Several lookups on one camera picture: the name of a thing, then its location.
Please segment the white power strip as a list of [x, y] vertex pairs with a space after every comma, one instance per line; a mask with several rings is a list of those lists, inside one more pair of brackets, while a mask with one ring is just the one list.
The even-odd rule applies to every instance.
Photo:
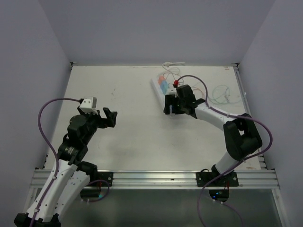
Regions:
[[158, 78], [160, 75], [156, 76], [155, 78], [151, 79], [151, 86], [156, 94], [156, 97], [160, 103], [161, 108], [164, 110], [164, 102], [165, 102], [165, 95], [163, 94], [160, 83], [158, 82]]

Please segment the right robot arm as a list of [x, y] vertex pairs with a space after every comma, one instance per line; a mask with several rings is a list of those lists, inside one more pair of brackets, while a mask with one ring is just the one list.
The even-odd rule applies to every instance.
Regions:
[[223, 131], [226, 153], [212, 167], [211, 180], [215, 185], [223, 185], [232, 168], [263, 145], [249, 114], [232, 115], [211, 107], [206, 99], [197, 99], [189, 85], [179, 86], [174, 92], [167, 93], [163, 111], [166, 115], [187, 114]]

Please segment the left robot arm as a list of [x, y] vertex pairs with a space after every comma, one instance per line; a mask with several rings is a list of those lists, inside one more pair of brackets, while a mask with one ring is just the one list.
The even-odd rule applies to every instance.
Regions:
[[117, 112], [108, 108], [87, 112], [78, 108], [79, 115], [70, 119], [67, 134], [58, 148], [55, 165], [42, 190], [25, 213], [15, 217], [17, 227], [59, 227], [60, 220], [86, 186], [106, 186], [108, 178], [98, 177], [98, 168], [83, 161], [88, 151], [88, 143], [97, 129], [113, 128]]

